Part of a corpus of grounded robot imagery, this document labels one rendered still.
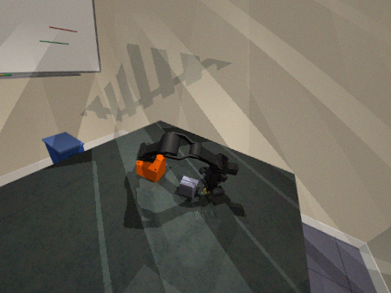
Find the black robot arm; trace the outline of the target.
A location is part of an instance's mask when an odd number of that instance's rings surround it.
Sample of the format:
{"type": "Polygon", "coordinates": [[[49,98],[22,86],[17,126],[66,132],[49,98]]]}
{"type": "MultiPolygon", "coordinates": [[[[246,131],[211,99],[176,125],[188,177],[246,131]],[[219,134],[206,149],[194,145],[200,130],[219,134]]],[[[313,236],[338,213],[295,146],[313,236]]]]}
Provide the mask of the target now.
{"type": "Polygon", "coordinates": [[[213,174],[221,174],[218,176],[218,184],[225,182],[228,179],[226,174],[237,175],[239,166],[237,163],[228,162],[229,158],[223,154],[214,154],[204,148],[201,143],[192,141],[188,136],[182,133],[168,132],[164,133],[160,141],[150,144],[148,142],[141,143],[141,148],[138,153],[137,160],[154,163],[156,155],[162,157],[183,160],[186,158],[198,159],[209,164],[209,171],[213,174]],[[177,157],[181,139],[186,140],[190,144],[189,154],[177,157]]]}

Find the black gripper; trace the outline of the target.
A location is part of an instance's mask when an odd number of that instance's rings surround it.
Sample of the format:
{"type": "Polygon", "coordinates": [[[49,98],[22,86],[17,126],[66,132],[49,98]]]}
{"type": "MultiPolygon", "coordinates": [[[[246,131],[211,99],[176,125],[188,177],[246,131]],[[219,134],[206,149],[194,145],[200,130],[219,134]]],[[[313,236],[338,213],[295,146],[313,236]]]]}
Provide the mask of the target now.
{"type": "Polygon", "coordinates": [[[213,174],[209,171],[209,167],[201,167],[199,173],[205,173],[203,178],[203,183],[206,188],[207,193],[210,191],[212,197],[219,197],[224,195],[224,190],[221,186],[218,186],[218,176],[221,174],[213,174]]]}

